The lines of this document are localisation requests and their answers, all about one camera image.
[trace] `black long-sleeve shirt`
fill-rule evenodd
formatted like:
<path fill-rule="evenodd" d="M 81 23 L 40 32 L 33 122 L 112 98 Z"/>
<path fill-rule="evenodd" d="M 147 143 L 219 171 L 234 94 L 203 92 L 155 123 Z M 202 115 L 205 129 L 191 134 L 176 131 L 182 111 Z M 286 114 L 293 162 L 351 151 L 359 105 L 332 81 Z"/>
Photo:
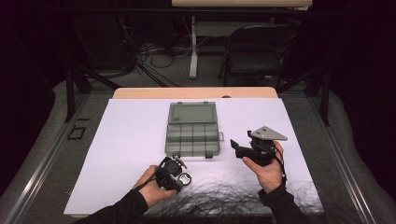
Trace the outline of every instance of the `black long-sleeve shirt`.
<path fill-rule="evenodd" d="M 284 185 L 268 194 L 260 190 L 259 197 L 263 205 L 271 208 L 278 224 L 310 223 L 308 218 L 294 203 L 294 197 L 286 191 Z M 88 217 L 77 220 L 75 224 L 134 223 L 148 209 L 148 205 L 140 192 L 129 192 L 114 205 L 102 208 Z"/>

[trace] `hand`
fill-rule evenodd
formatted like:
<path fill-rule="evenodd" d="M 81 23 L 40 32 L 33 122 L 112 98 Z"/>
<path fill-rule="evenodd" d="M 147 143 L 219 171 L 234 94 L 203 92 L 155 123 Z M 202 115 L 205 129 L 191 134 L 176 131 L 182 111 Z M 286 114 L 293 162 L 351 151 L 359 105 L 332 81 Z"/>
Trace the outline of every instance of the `hand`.
<path fill-rule="evenodd" d="M 277 142 L 274 141 L 274 146 L 276 147 L 276 156 L 280 161 L 282 160 L 283 148 Z M 242 158 L 245 165 L 252 170 L 259 180 L 262 189 L 265 193 L 269 193 L 279 187 L 282 184 L 282 168 L 276 160 L 273 160 L 271 164 L 264 167 L 258 165 L 256 162 L 248 157 Z"/>
<path fill-rule="evenodd" d="M 137 188 L 139 185 L 145 183 L 152 174 L 154 174 L 155 170 L 157 169 L 156 165 L 151 165 L 145 173 L 140 177 L 139 180 L 134 184 L 133 189 Z M 155 179 L 149 181 L 145 187 L 139 190 L 139 192 L 143 195 L 148 204 L 148 208 L 153 207 L 160 201 L 164 199 L 169 199 L 173 197 L 177 192 L 175 189 L 172 190 L 163 190 L 157 184 Z"/>

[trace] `gray compartment box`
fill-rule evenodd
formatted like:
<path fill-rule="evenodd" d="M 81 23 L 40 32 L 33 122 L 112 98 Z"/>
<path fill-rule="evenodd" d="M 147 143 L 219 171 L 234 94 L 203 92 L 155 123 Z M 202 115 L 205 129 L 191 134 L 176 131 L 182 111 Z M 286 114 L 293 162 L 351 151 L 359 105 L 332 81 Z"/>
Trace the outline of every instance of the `gray compartment box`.
<path fill-rule="evenodd" d="M 170 104 L 166 156 L 218 156 L 219 126 L 214 102 Z"/>

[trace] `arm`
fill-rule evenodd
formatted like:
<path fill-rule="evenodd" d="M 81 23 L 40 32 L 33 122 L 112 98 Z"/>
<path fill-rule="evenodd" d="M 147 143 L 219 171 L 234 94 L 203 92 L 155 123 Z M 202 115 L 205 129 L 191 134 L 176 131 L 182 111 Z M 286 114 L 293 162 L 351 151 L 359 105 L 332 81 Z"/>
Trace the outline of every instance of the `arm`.
<path fill-rule="evenodd" d="M 133 189 L 114 205 L 102 208 L 94 214 L 77 220 L 75 224 L 88 223 L 132 223 L 140 218 L 149 208 L 162 200 L 171 198 L 175 190 L 163 190 L 156 181 L 149 181 L 140 190 L 134 190 L 145 183 L 155 172 L 157 166 L 150 166 L 140 179 L 134 184 Z"/>
<path fill-rule="evenodd" d="M 283 162 L 283 148 L 274 141 L 276 156 Z M 309 219 L 295 204 L 294 197 L 286 191 L 282 182 L 282 167 L 276 160 L 266 166 L 260 166 L 244 157 L 243 162 L 259 180 L 262 190 L 259 192 L 262 204 L 271 208 L 277 223 L 309 223 Z"/>

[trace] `chair backrest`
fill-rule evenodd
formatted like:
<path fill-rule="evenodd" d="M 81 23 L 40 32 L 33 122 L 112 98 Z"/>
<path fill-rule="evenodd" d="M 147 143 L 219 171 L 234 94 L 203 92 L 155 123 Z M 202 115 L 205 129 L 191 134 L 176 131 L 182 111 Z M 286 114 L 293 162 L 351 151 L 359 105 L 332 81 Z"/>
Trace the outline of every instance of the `chair backrest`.
<path fill-rule="evenodd" d="M 298 39 L 297 27 L 289 24 L 250 25 L 235 30 L 229 37 L 228 51 L 275 50 L 282 53 Z"/>

